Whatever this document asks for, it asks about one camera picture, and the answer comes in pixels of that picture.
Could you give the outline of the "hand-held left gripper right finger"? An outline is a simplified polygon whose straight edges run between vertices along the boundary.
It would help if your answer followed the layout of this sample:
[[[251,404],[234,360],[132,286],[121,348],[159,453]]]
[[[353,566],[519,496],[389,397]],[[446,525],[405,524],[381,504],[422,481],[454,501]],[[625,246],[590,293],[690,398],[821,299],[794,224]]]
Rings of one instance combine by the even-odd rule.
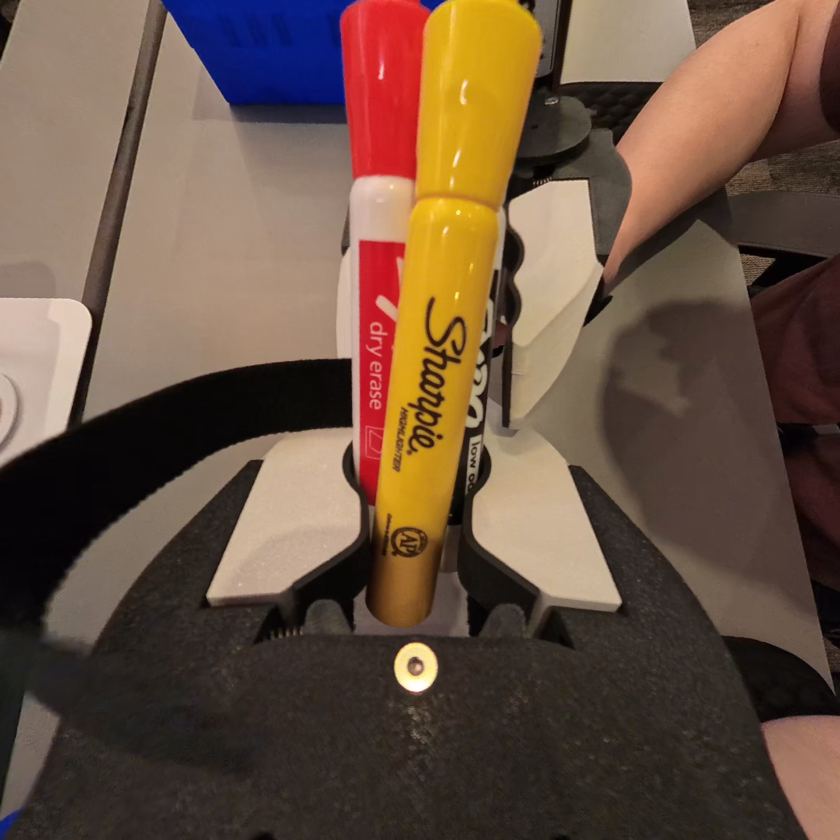
[[[615,613],[623,603],[564,457],[531,429],[488,420],[465,499],[459,580],[485,610],[529,621],[554,607]]]

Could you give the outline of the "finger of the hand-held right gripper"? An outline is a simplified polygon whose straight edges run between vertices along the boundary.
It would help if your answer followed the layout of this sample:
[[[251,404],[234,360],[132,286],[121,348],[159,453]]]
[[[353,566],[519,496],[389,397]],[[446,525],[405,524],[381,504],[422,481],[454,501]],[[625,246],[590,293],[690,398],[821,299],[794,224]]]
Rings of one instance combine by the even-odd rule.
[[[359,290],[350,224],[343,226],[340,249],[335,338],[338,358],[351,360],[358,352]]]
[[[513,280],[509,427],[524,425],[557,381],[584,326],[602,266],[595,253],[588,181],[543,184],[512,200],[508,221],[523,245]]]

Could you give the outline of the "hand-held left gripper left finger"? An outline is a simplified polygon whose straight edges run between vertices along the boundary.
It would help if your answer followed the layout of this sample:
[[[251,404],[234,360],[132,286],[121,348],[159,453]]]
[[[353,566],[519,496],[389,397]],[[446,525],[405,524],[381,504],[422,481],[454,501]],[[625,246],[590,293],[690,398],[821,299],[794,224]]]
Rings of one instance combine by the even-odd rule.
[[[370,511],[348,427],[284,435],[264,457],[215,575],[210,606],[277,606],[303,618],[331,600],[352,618],[368,580]]]

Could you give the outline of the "yellow highlighter marker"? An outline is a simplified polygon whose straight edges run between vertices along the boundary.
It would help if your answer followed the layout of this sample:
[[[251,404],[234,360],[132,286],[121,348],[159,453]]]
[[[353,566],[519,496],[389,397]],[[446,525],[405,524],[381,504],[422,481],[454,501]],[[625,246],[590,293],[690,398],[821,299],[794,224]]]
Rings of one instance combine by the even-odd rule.
[[[519,2],[438,6],[423,33],[409,218],[365,600],[432,611],[508,188],[543,36]]]

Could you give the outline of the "black capped marker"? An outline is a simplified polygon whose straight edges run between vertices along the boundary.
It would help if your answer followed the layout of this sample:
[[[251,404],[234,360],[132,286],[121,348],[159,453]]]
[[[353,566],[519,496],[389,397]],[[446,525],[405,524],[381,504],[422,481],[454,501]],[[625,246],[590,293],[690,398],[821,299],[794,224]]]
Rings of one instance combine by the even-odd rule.
[[[451,526],[458,526],[463,521],[465,498],[467,493],[475,485],[480,470],[483,437],[487,419],[491,358],[497,324],[497,300],[499,296],[507,222],[506,209],[503,207],[497,214],[497,248],[493,259],[493,271],[488,298],[486,300],[485,316],[480,333],[479,351],[465,420],[465,433],[458,461],[453,501],[448,518],[448,523]]]

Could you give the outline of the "red capped marker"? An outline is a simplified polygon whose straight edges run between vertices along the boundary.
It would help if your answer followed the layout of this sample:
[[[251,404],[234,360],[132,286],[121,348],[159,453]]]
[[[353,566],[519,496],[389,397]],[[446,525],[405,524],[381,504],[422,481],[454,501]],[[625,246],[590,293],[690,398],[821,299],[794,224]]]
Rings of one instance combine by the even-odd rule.
[[[419,2],[354,2],[340,34],[350,130],[350,357],[353,467],[378,485],[408,224],[415,201],[424,27]]]

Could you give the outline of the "blue plastic bin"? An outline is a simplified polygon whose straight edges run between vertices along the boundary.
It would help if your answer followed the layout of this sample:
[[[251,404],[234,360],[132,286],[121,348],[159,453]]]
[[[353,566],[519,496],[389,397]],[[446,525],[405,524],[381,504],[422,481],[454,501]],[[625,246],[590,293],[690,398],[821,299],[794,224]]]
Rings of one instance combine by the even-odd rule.
[[[417,103],[420,2],[172,1],[164,7],[228,103]]]

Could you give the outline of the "person's right forearm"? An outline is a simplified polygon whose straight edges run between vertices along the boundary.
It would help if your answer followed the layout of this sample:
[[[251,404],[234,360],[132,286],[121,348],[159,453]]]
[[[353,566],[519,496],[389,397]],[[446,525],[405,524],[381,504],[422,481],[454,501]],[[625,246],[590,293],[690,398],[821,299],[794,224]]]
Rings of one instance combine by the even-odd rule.
[[[777,1],[711,37],[618,144],[632,193],[603,279],[745,165],[838,140],[838,2]]]

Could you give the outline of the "black textured pad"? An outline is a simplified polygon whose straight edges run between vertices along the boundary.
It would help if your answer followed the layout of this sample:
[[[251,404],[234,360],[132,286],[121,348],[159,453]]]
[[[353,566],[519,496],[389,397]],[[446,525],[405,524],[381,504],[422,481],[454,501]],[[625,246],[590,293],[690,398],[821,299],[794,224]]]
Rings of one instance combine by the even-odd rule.
[[[762,723],[787,718],[838,717],[839,701],[824,678],[780,647],[724,637]]]

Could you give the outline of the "white flat base plate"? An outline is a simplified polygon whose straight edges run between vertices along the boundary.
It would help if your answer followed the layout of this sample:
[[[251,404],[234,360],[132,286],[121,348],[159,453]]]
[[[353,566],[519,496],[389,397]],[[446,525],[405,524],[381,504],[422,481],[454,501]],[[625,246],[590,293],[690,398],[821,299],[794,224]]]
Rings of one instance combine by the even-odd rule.
[[[62,434],[91,333],[71,299],[1,299],[1,464]]]

